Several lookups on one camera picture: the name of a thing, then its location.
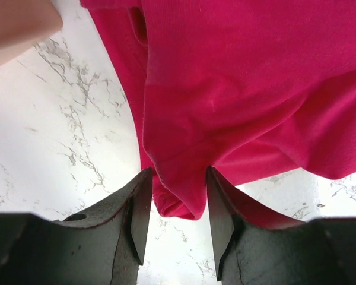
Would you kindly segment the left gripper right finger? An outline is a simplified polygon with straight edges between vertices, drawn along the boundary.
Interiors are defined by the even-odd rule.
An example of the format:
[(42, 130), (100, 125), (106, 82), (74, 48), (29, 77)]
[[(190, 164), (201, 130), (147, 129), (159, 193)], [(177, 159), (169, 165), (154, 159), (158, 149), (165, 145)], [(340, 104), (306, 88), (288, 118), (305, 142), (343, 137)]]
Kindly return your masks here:
[(356, 284), (356, 217), (303, 222), (206, 172), (217, 280), (222, 284)]

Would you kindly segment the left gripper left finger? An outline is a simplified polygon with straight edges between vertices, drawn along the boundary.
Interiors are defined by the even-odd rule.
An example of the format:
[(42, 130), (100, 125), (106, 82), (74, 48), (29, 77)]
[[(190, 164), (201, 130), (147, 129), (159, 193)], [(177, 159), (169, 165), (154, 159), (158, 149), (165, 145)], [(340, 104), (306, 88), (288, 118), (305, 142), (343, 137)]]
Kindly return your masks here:
[(0, 213), (0, 284), (136, 284), (144, 262), (151, 169), (59, 221)]

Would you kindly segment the peach perforated file organizer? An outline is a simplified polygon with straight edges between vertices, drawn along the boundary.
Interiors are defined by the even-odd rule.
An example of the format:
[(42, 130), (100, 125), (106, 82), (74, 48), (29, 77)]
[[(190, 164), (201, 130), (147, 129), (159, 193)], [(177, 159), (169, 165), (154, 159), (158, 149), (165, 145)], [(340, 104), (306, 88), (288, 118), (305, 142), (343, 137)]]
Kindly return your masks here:
[(63, 27), (51, 1), (0, 0), (0, 66)]

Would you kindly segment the pink red t shirt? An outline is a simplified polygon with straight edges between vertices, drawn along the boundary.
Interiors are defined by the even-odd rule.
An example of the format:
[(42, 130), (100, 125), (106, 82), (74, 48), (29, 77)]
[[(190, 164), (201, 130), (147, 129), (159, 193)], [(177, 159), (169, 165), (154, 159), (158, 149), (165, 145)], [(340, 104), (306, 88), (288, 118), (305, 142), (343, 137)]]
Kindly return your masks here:
[(356, 172), (356, 1), (82, 1), (135, 121), (164, 217), (205, 174), (241, 185)]

